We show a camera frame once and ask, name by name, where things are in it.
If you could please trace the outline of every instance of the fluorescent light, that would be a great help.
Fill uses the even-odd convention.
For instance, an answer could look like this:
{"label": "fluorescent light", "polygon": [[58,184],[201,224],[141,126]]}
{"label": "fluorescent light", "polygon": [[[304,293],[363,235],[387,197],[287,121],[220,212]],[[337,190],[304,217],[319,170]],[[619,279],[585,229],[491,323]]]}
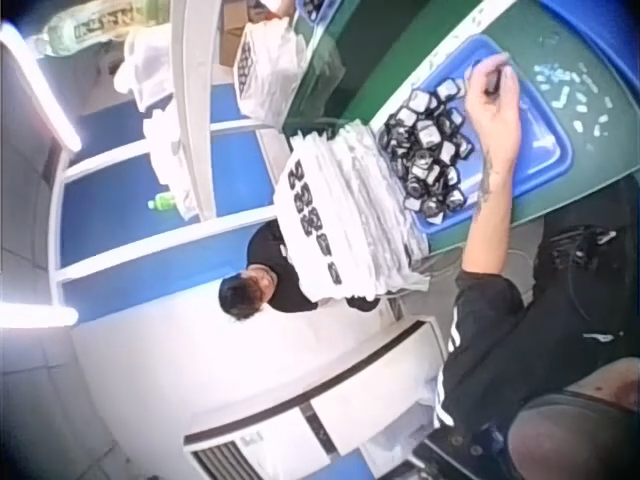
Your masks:
{"label": "fluorescent light", "polygon": [[82,148],[80,137],[62,111],[26,42],[10,23],[0,24],[0,43],[4,43],[16,58],[20,70],[47,117],[49,127],[68,149],[74,152],[80,151]]}
{"label": "fluorescent light", "polygon": [[78,321],[69,307],[0,302],[0,328],[66,327]]}

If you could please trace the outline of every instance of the air vent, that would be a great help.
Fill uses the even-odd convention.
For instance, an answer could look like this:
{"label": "air vent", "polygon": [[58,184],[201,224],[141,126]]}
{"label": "air vent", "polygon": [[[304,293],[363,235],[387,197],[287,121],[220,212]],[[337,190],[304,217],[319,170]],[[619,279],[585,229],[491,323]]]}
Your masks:
{"label": "air vent", "polygon": [[211,480],[262,480],[235,442],[198,450],[191,455]]}

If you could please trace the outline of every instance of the person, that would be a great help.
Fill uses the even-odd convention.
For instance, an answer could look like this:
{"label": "person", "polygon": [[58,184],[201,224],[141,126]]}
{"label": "person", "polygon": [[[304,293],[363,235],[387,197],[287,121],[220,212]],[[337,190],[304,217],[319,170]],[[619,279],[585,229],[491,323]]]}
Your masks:
{"label": "person", "polygon": [[[299,277],[288,260],[287,246],[276,220],[262,225],[247,248],[246,270],[222,280],[218,298],[222,310],[236,320],[246,320],[268,304],[283,313],[309,312],[326,302],[312,302],[302,292]],[[362,312],[374,310],[380,299],[347,299]]]}
{"label": "person", "polygon": [[[498,92],[488,96],[496,72]],[[640,451],[638,185],[623,178],[544,217],[525,306],[501,275],[522,136],[508,55],[474,68],[465,101],[484,168],[436,382],[436,429],[425,444],[478,478],[632,478]]]}

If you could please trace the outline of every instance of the blue partition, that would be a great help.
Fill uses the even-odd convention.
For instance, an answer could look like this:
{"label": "blue partition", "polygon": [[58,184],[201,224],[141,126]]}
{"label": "blue partition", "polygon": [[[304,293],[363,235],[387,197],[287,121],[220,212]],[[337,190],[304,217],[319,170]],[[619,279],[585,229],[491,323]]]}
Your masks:
{"label": "blue partition", "polygon": [[65,303],[78,310],[80,322],[88,322],[225,277],[245,267],[246,245],[257,228],[204,238],[67,282]]}
{"label": "blue partition", "polygon": [[[211,99],[213,122],[241,118],[231,85],[214,86]],[[80,159],[142,138],[142,115],[133,102],[88,115],[79,124],[85,132]],[[218,216],[272,203],[273,185],[255,133],[214,136],[211,153]],[[177,212],[147,208],[147,201],[163,189],[147,155],[67,185],[61,266],[186,225]],[[221,278],[244,266],[255,228],[181,245],[69,282],[63,287],[65,301],[78,308],[83,322]]]}

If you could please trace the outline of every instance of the tattoo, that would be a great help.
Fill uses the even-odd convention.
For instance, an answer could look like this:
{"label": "tattoo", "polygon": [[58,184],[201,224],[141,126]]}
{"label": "tattoo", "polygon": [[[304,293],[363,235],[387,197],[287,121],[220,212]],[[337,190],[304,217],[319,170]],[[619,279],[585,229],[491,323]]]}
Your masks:
{"label": "tattoo", "polygon": [[478,205],[476,207],[476,214],[473,216],[474,220],[480,214],[480,211],[482,210],[482,205],[487,202],[487,200],[489,199],[489,195],[491,194],[489,177],[491,175],[492,169],[493,169],[493,165],[491,162],[491,152],[489,150],[485,150],[484,160],[482,162],[482,180],[480,180],[480,191],[478,192]]}

